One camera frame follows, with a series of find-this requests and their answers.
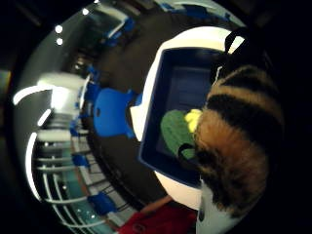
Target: fur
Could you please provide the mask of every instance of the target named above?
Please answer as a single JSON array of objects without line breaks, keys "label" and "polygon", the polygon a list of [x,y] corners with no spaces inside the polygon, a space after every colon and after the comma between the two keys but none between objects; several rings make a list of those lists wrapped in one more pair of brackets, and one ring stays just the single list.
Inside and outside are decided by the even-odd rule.
[{"label": "fur", "polygon": [[202,179],[219,209],[241,216],[254,206],[283,132],[278,89],[264,71],[246,65],[214,82],[194,138]]}]

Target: desk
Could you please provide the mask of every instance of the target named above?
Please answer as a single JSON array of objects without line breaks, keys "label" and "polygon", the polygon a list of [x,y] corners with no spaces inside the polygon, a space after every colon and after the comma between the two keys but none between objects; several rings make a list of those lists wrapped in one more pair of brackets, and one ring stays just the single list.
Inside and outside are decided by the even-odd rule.
[{"label": "desk", "polygon": [[[141,105],[130,108],[134,131],[138,141],[144,140],[144,136],[148,135],[148,133],[144,132],[144,127],[148,121],[146,117],[163,51],[172,48],[209,48],[223,51],[224,39],[229,33],[230,31],[218,27],[196,27],[178,34],[178,36],[175,38],[166,41],[161,45],[146,77]],[[233,51],[243,41],[243,38],[236,38],[232,44],[232,47],[230,48],[229,53],[233,53]],[[199,209],[201,202],[200,188],[187,186],[158,172],[155,172],[155,175],[166,189],[167,193],[171,195],[175,201],[194,210]]]}]

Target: person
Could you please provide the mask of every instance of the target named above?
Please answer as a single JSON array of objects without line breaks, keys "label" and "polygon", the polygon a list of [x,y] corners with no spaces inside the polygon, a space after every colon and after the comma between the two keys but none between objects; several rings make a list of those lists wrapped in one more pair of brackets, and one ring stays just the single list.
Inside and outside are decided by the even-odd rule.
[{"label": "person", "polygon": [[169,204],[169,195],[134,213],[117,231],[119,234],[186,234],[196,222],[196,212]]}]

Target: blue seat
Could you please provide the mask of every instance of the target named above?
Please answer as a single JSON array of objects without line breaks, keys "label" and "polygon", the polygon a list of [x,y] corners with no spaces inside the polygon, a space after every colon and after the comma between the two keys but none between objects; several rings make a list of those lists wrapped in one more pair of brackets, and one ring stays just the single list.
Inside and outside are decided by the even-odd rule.
[{"label": "blue seat", "polygon": [[110,212],[117,212],[114,202],[103,192],[89,196],[88,201],[94,206],[98,215],[107,215]]},{"label": "blue seat", "polygon": [[100,86],[97,83],[88,83],[87,91],[85,92],[85,100],[94,103],[100,92]]},{"label": "blue seat", "polygon": [[205,7],[197,5],[182,4],[186,10],[186,14],[192,18],[209,19],[211,15],[207,12]]},{"label": "blue seat", "polygon": [[129,102],[135,96],[136,93],[132,90],[122,93],[110,88],[104,88],[98,93],[94,106],[94,126],[99,136],[127,135],[129,138],[135,136],[126,117]]},{"label": "blue seat", "polygon": [[131,18],[127,18],[124,25],[125,31],[131,31],[135,27],[135,21]]}]

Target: red cloth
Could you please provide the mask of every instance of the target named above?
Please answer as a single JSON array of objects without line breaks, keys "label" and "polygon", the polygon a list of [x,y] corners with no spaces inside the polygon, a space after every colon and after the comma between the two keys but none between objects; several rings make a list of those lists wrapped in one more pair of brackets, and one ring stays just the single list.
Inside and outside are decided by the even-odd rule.
[{"label": "red cloth", "polygon": [[119,228],[120,234],[186,234],[196,214],[185,208],[165,205],[153,214],[135,213]]}]

